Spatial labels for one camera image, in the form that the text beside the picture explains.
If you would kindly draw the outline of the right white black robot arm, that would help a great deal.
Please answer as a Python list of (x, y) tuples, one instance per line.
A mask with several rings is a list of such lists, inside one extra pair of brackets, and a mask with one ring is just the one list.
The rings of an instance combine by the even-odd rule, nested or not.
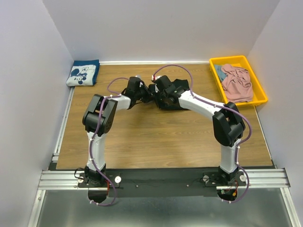
[(221, 162), (216, 180), (229, 185), (239, 171), (238, 151), (245, 124), (233, 103), (224, 105), (209, 100), (183, 87), (166, 89), (154, 87), (156, 103), (164, 107), (188, 109), (212, 120), (214, 137), (221, 144)]

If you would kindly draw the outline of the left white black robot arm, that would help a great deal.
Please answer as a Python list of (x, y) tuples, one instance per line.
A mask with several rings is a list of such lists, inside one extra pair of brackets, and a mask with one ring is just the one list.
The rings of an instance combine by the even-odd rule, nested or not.
[(116, 96), (95, 94), (82, 118), (89, 139), (89, 158), (84, 168), (84, 182), (95, 187), (105, 185), (105, 139), (112, 127), (114, 116), (119, 110), (128, 110), (138, 101), (147, 103), (151, 93), (144, 82), (131, 82)]

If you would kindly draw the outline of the black t-shirt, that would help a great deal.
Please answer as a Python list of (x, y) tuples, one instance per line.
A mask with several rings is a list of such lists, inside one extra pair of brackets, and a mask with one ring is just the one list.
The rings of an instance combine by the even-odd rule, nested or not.
[[(175, 79), (172, 84), (178, 88), (178, 87), (181, 87), (181, 88), (184, 88), (185, 90), (189, 90), (189, 83), (188, 83), (188, 80), (186, 79)], [(149, 90), (152, 92), (153, 94), (153, 100), (156, 104), (156, 106), (161, 109), (161, 110), (167, 110), (167, 111), (181, 111), (181, 110), (187, 110), (187, 109), (184, 109), (182, 107), (179, 107), (179, 106), (174, 106), (174, 105), (169, 105), (169, 104), (166, 104), (164, 103), (161, 99), (160, 99), (160, 95), (158, 92), (156, 92), (156, 88), (155, 88), (155, 85), (154, 84), (150, 84), (148, 86)]]

